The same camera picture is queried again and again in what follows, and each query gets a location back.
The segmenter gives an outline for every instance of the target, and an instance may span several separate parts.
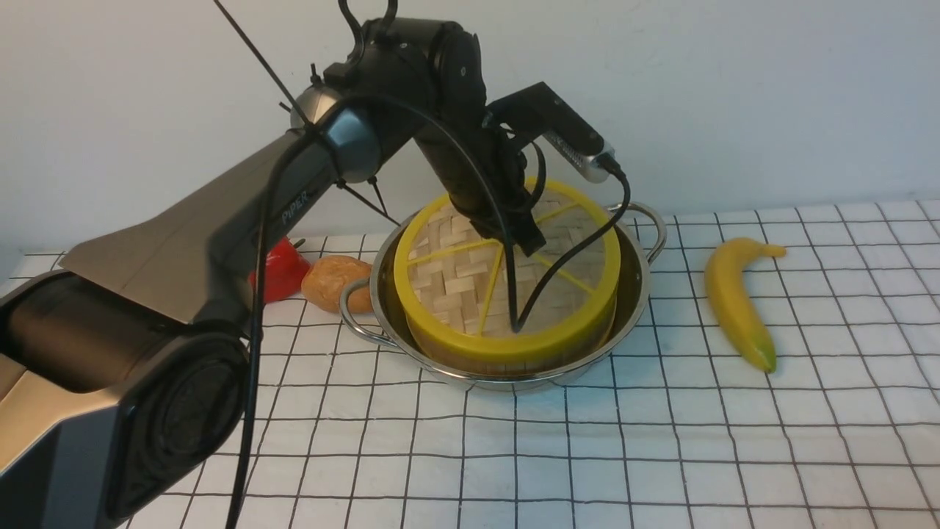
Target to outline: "black motor housing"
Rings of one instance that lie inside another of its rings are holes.
[[[0,299],[0,520],[117,527],[228,438],[247,354],[70,272]]]

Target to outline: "yellow divider strip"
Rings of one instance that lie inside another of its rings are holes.
[[[546,268],[551,268],[551,267],[552,267],[552,262],[549,261],[548,259],[545,259],[544,257],[542,257],[542,256],[541,256],[540,254],[538,254],[538,253],[533,253],[533,254],[532,254],[532,259],[535,259],[535,260],[538,261],[539,263],[542,263],[543,265],[545,265]],[[556,274],[558,274],[558,275],[561,276],[562,278],[565,278],[566,280],[568,280],[569,283],[571,283],[571,284],[573,284],[574,286],[580,288],[581,290],[587,292],[588,294],[591,294],[591,295],[594,294],[594,289],[593,289],[593,288],[587,286],[586,284],[584,284],[583,282],[581,282],[581,280],[577,279],[575,276],[569,274],[568,272],[566,272],[566,271],[564,271],[564,270],[558,270],[558,271],[556,272]]]
[[[437,259],[438,257],[444,257],[445,255],[450,255],[451,253],[457,253],[458,251],[465,250],[465,249],[471,249],[471,248],[477,248],[481,246],[495,245],[495,244],[500,245],[500,248],[502,248],[502,243],[498,241],[494,241],[493,239],[482,239],[479,241],[474,241],[472,243],[457,245],[455,247],[439,249],[437,251],[433,251],[429,253],[428,255],[415,257],[414,259],[408,261],[408,265],[409,266],[417,265],[418,263],[424,263],[425,261],[430,261],[431,259]]]
[[[573,209],[573,208],[576,208],[576,207],[578,207],[578,206],[580,206],[580,205],[581,205],[581,204],[579,204],[579,203],[577,203],[577,202],[572,202],[572,203],[570,203],[570,204],[565,204],[565,205],[561,206],[560,208],[556,209],[555,211],[550,211],[550,212],[546,213],[545,215],[540,216],[539,218],[536,218],[536,219],[535,219],[535,223],[536,223],[536,224],[540,224],[540,223],[542,223],[543,221],[548,220],[549,218],[552,218],[552,217],[555,216],[555,215],[560,215],[560,214],[565,213],[566,211],[568,211],[568,210],[570,210],[570,209]]]
[[[490,313],[490,301],[493,300],[493,290],[496,289],[496,279],[499,277],[499,264],[503,259],[503,247],[496,250],[496,258],[493,259],[493,270],[490,272],[490,284],[486,287],[486,297],[483,298],[483,315],[479,318],[477,327],[477,336],[483,335],[483,326],[486,324],[486,316]]]

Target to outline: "pot handle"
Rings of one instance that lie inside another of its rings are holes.
[[[620,208],[622,203],[623,202],[611,204],[605,209],[608,212],[613,213]],[[655,261],[657,257],[659,257],[659,253],[663,251],[663,247],[666,245],[666,222],[663,221],[663,218],[658,213],[656,213],[652,208],[644,203],[630,202],[627,204],[627,209],[647,216],[656,226],[656,244],[652,245],[650,251],[647,252],[647,262],[652,265],[652,262]]]
[[[339,294],[339,317],[342,318],[343,323],[345,323],[353,333],[358,335],[359,338],[379,346],[400,350],[395,342],[392,342],[388,337],[366,329],[359,325],[359,323],[355,321],[355,318],[353,318],[353,313],[350,312],[350,296],[353,292],[360,288],[365,288],[366,286],[368,286],[368,278],[362,278],[346,285],[346,288]]]

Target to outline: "yellow steamer rim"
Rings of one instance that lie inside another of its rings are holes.
[[[530,258],[515,248],[519,311],[548,267],[609,219],[588,197],[552,181],[533,215],[546,246]],[[522,331],[513,334],[502,244],[481,239],[444,195],[405,229],[393,279],[424,354],[470,372],[517,375],[563,365],[606,340],[619,270],[619,240],[611,230],[555,274]]]

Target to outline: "stainless steel pot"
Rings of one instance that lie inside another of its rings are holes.
[[[608,211],[619,208],[619,204],[609,206]],[[666,244],[666,224],[655,211],[638,202],[632,202],[627,209],[649,217],[656,226],[656,243],[644,255],[632,229],[617,226],[620,241],[620,278],[618,283],[617,312],[610,338],[601,347],[585,351],[584,355],[570,363],[547,371],[537,371],[513,377],[498,377],[470,373],[444,365],[425,356],[415,344],[398,293],[392,280],[392,264],[395,261],[395,249],[410,218],[401,223],[379,250],[372,265],[369,278],[354,281],[346,286],[339,297],[339,312],[343,322],[355,334],[376,345],[403,351],[414,358],[427,370],[445,379],[467,386],[477,386],[498,391],[532,390],[546,384],[562,385],[583,374],[595,361],[605,358],[628,332],[636,325],[650,298],[650,264]],[[349,310],[349,297],[354,291],[368,285],[372,299],[372,310],[382,326],[385,335],[366,329],[355,321]]]

